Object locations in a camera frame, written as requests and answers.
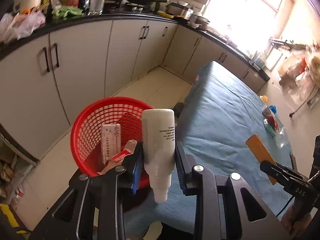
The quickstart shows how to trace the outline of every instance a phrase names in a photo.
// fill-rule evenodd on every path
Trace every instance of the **window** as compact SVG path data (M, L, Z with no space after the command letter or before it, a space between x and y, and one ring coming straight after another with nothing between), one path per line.
M273 32L281 0L210 0L204 17L242 51L263 51Z

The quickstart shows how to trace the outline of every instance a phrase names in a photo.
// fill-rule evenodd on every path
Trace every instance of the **white cabinet door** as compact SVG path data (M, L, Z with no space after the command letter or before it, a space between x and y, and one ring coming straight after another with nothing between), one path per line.
M36 158L69 127L52 69L47 72L43 48L49 47L48 36L31 41L0 62L0 123Z
M218 62L224 52L225 49L221 46L205 37L202 37L188 63L186 70L182 74L183 78L188 82L193 83L197 77L197 70L211 61Z
M147 73L153 66L154 56L164 33L165 22L148 21L141 40L137 60L134 66L132 80Z
M181 75L200 39L200 34L179 25L164 58L165 66Z
M54 75L71 124L89 104L104 98L111 25L112 21L99 21L50 33Z
M228 51L222 55L219 63L238 78L242 78L244 73L249 68L246 63L242 62L242 60L240 60L237 56Z
M168 51L168 47L173 38L174 33L177 30L178 25L176 23L164 23L164 29L161 35L161 39L153 58L152 67L159 66L163 60L164 56Z
M106 73L106 97L131 81L146 20L113 21Z
M255 71L250 68L247 70L241 80L255 93L258 93L258 91L266 83Z

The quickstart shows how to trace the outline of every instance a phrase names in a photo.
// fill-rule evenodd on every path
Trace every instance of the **blue bed sheet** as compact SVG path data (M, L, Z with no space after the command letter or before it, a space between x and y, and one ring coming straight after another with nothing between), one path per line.
M272 185L245 141L258 134L274 160L291 167L291 146L277 148L263 126L263 102L236 76L217 62L199 70L199 79L185 100L176 140L196 162L216 174L239 173L277 213L290 196L279 184ZM154 221L193 233L196 197L184 196L176 170L168 200L156 204L151 192L146 201L124 214L126 235L142 236Z

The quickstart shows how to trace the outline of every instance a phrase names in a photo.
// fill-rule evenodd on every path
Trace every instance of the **metal screw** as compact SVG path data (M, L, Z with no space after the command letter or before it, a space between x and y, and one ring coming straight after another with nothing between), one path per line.
M241 178L240 174L236 172L231 173L230 176L231 176L231 179L234 179L234 180L239 180Z
M81 175L79 176L79 180L84 181L84 180L87 180L87 179L88 179L88 175L87 175L87 174L81 174Z
M119 166L116 166L115 170L116 170L117 172L121 172L121 171L124 171L125 168L124 168L124 166L119 165Z
M204 170L204 167L201 166L201 165L196 165L193 167L195 171L203 171Z

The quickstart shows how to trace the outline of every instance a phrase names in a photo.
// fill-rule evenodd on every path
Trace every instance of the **cabinet handle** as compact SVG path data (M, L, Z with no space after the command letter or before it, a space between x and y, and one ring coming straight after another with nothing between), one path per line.
M242 79L245 79L248 74L249 74L249 70L248 70L248 72L244 75L244 77L243 77Z
M224 53L222 52L222 54L220 55L220 58L219 58L218 60L220 60L220 59L221 59L221 57L223 56L223 54L224 54Z
M228 56L228 55L226 55L226 56L224 57L224 59L222 60L222 63L223 63L223 62L224 62L224 60L227 58L227 56Z
M145 27L145 26L143 26L143 27L142 27L142 30L143 30L143 33L142 33L142 36L139 38L139 40L142 40L143 35L144 35L144 32L146 31L146 27Z
M199 38L197 38L197 40L196 40L196 42L195 42L194 46L196 46L196 45L197 45L198 40L199 40Z
M45 56L45 62L47 63L47 72L50 72L49 64L48 64L48 54L47 54L47 48L43 47L42 50L44 51L44 56Z
M59 57L58 57L58 44L57 44L57 43L54 43L53 46L54 46L54 48L55 48L55 50L56 50L56 58L57 58L56 67L60 67Z
M168 31L168 27L166 26L166 27L164 28L164 33L162 34L162 37L164 37L164 36L167 34L167 31Z
M143 37L143 39L145 39L148 36L149 30L150 30L150 26L147 26L146 29L147 29L147 33L146 33L146 36Z

